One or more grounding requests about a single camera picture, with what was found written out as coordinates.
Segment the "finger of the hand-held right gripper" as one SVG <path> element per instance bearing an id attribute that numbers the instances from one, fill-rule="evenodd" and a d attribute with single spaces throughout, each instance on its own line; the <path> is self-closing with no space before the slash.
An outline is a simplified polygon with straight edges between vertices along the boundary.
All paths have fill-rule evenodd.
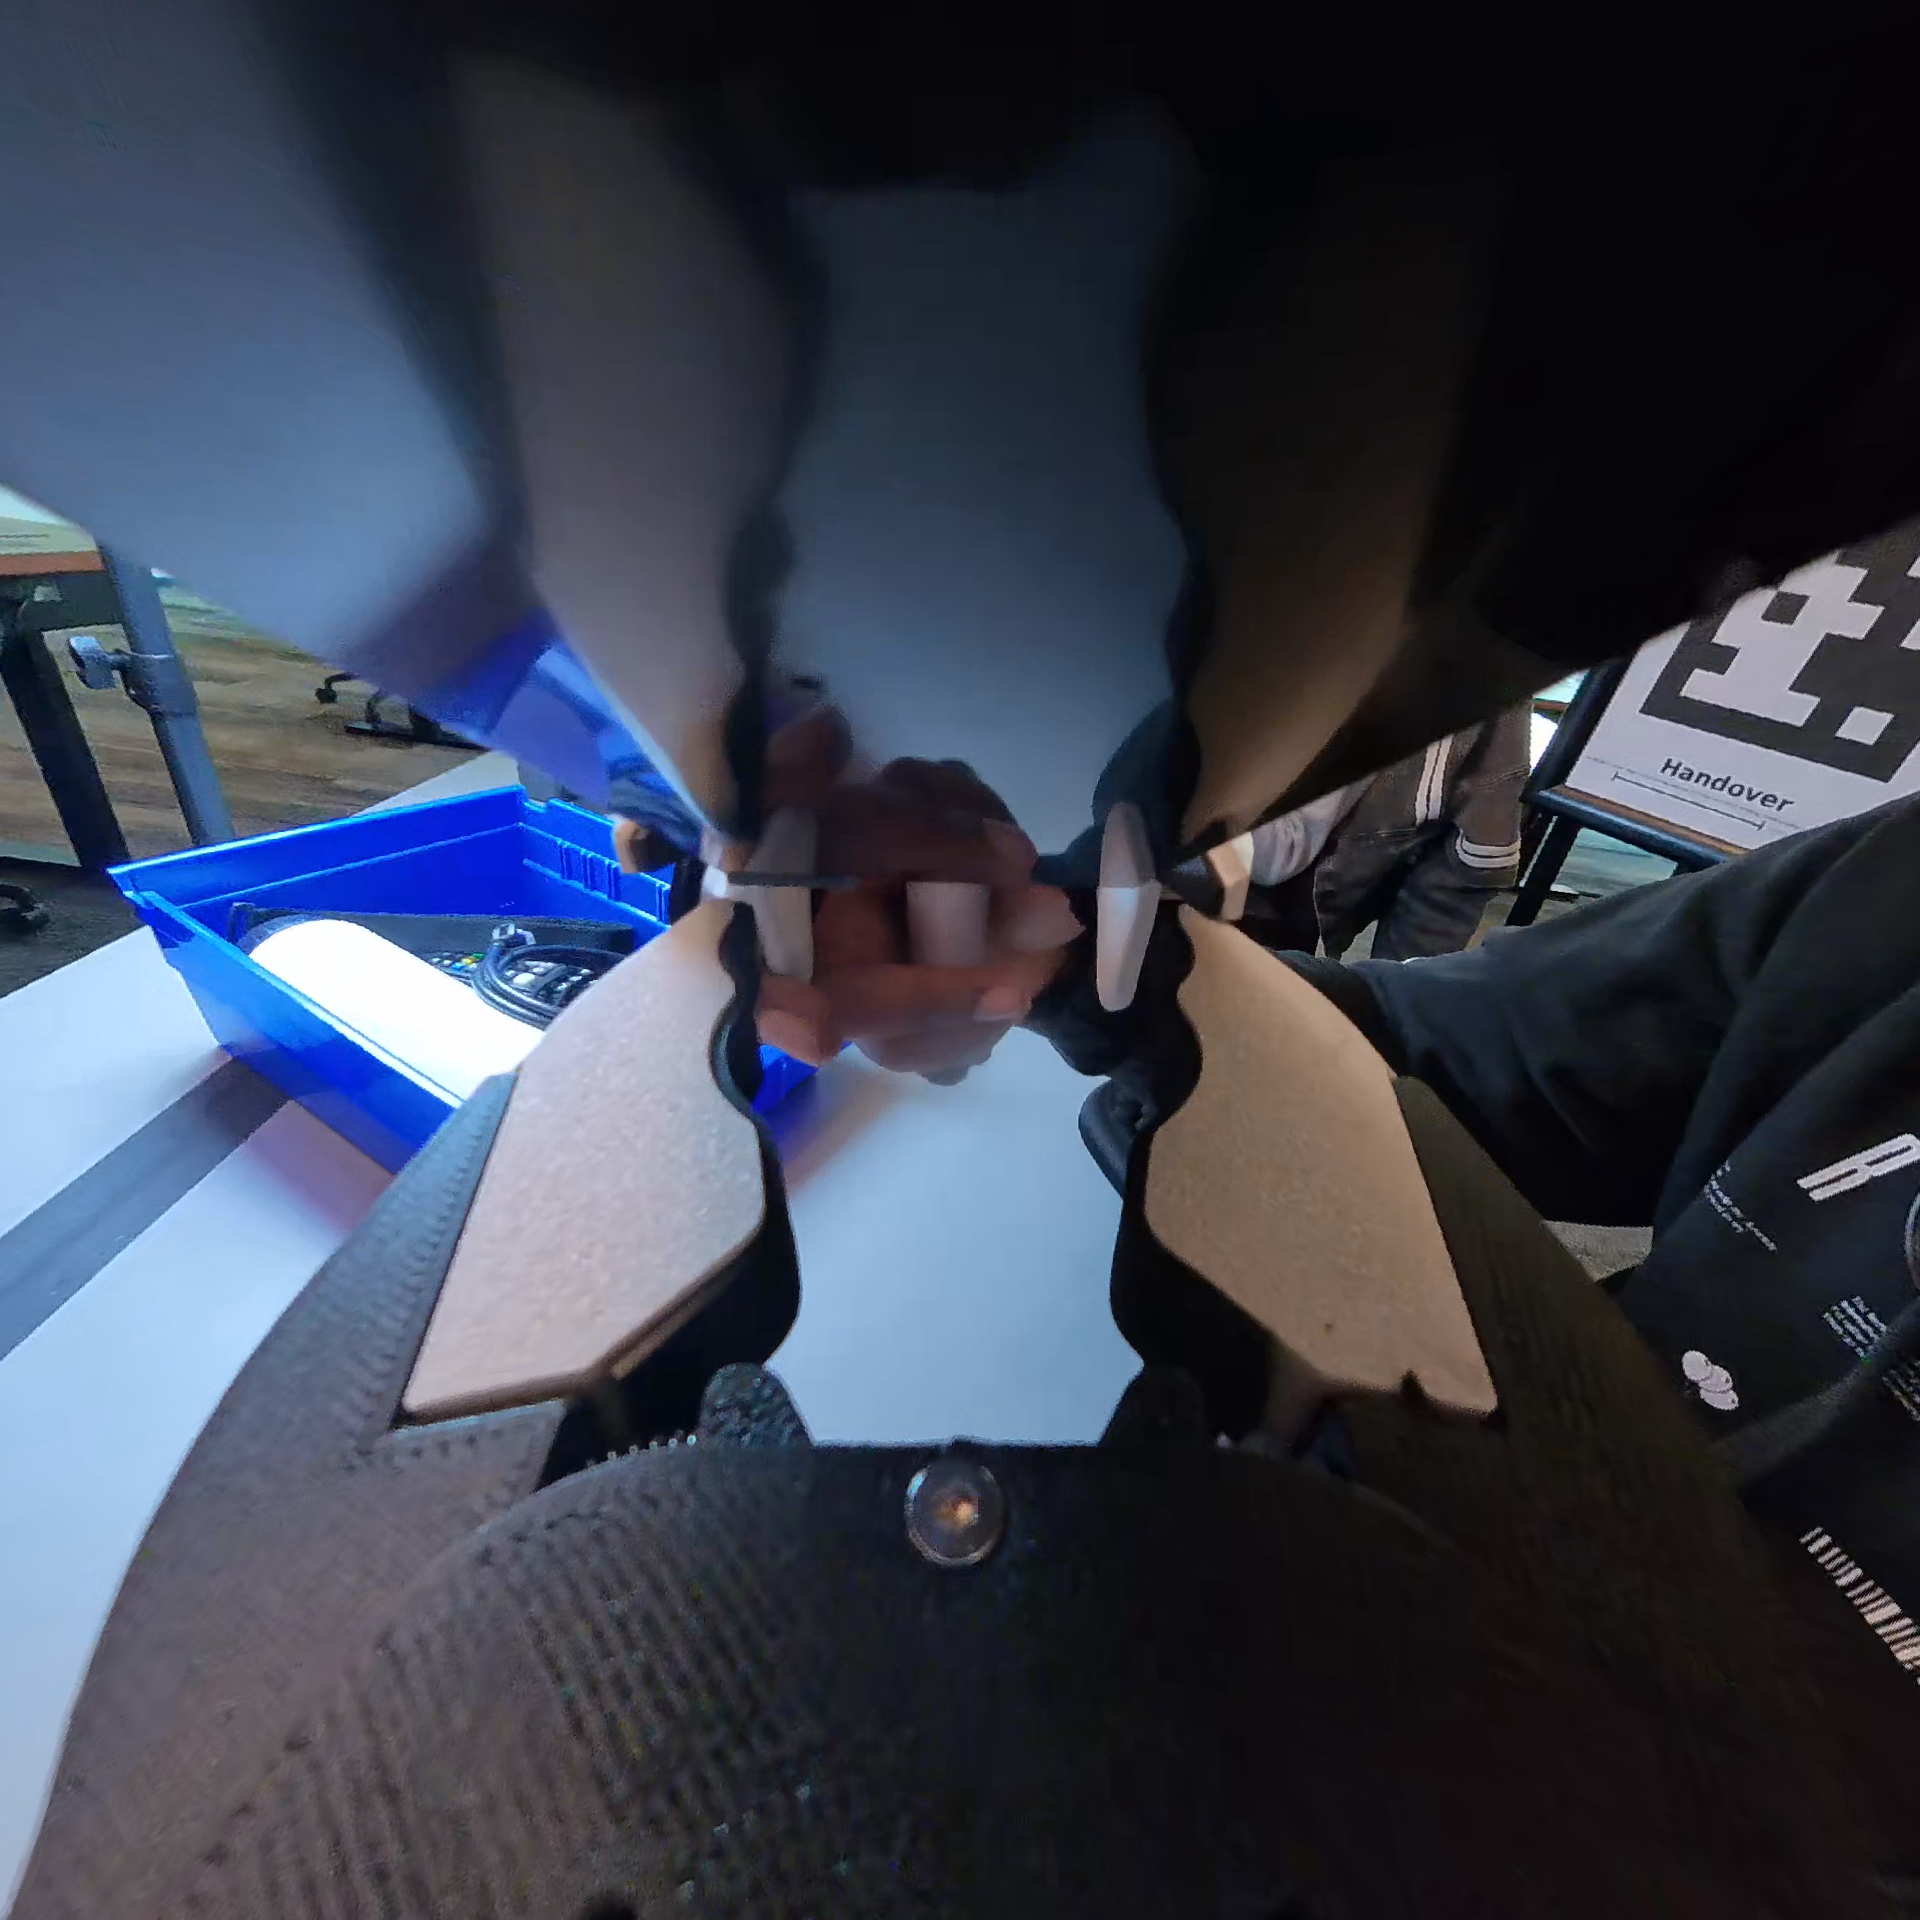
<path id="1" fill-rule="evenodd" d="M 1168 863 L 1516 704 L 1431 580 L 1504 255 L 1500 137 L 1192 181 L 1168 238 Z"/>
<path id="2" fill-rule="evenodd" d="M 785 185 L 711 84 L 535 60 L 448 80 L 511 588 L 465 713 L 583 794 L 645 759 L 753 838 L 802 410 Z"/>

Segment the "wooden office desk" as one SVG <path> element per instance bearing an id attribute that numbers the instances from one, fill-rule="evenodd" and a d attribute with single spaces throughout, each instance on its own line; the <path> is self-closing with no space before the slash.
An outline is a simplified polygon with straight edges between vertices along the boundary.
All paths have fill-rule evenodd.
<path id="1" fill-rule="evenodd" d="M 4 692 L 82 871 L 106 875 L 131 855 L 100 759 L 48 651 L 54 632 L 122 626 L 119 588 L 96 548 L 29 544 L 4 526 Z"/>

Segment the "white cylindrical bottle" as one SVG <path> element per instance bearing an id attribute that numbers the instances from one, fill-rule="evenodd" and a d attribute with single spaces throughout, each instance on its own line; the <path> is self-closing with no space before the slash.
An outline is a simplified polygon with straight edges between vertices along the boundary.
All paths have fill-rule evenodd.
<path id="1" fill-rule="evenodd" d="M 492 1008 L 462 975 L 363 924 L 277 920 L 248 952 L 337 1025 L 453 1100 L 524 1067 L 544 1040 L 538 1025 Z"/>

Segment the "black office chair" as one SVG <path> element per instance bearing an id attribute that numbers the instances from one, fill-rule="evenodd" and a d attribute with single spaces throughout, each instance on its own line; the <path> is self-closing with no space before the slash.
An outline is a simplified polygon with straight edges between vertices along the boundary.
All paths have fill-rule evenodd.
<path id="1" fill-rule="evenodd" d="M 479 747 L 448 731 L 430 716 L 399 702 L 397 694 L 363 683 L 354 671 L 328 671 L 313 685 L 313 702 L 334 707 L 339 731 L 351 737 L 371 737 L 388 747 L 436 747 L 452 755 L 479 755 Z"/>

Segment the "framed marker sign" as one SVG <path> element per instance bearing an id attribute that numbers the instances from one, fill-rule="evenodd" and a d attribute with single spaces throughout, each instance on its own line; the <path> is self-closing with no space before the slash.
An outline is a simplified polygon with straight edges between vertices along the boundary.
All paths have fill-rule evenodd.
<path id="1" fill-rule="evenodd" d="M 1597 670 L 1534 808 L 1683 870 L 1917 798 L 1917 523 Z"/>

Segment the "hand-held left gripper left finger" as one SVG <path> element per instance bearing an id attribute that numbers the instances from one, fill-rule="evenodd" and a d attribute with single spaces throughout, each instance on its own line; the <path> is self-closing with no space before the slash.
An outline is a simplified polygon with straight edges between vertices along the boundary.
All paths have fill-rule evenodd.
<path id="1" fill-rule="evenodd" d="M 753 1107 L 756 914 L 702 902 L 517 1071 L 430 1306 L 404 1417 L 699 1396 L 802 1317 L 782 1156 Z"/>

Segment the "blue plastic bin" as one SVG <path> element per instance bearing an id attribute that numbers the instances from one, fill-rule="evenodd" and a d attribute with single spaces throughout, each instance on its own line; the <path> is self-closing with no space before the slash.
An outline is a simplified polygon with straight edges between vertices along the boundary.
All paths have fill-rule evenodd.
<path id="1" fill-rule="evenodd" d="M 670 875 L 630 875 L 611 822 L 519 788 L 403 802 L 114 864 L 114 889 L 154 935 L 229 1059 L 399 1171 L 459 1109 L 414 1064 L 253 956 L 269 917 L 623 926 L 615 947 L 670 926 Z"/>

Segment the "person's right forearm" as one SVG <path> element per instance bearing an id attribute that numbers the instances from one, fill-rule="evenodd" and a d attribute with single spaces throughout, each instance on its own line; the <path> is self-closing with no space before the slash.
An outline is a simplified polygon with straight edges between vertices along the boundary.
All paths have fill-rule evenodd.
<path id="1" fill-rule="evenodd" d="M 1550 1221 L 1917 1170 L 1917 800 L 1413 964 L 1284 956 Z"/>

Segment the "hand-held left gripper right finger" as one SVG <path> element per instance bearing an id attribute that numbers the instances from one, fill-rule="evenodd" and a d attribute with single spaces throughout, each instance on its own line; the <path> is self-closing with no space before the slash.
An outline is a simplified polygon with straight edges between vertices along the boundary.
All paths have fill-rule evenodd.
<path id="1" fill-rule="evenodd" d="M 1172 1040 L 1197 1047 L 1197 1076 L 1143 1138 L 1136 1227 L 1197 1277 L 1181 1366 L 1221 1420 L 1310 1420 L 1407 1383 L 1445 1413 L 1494 1417 L 1394 1071 L 1238 926 L 1181 903 L 1167 935 L 1188 961 Z"/>

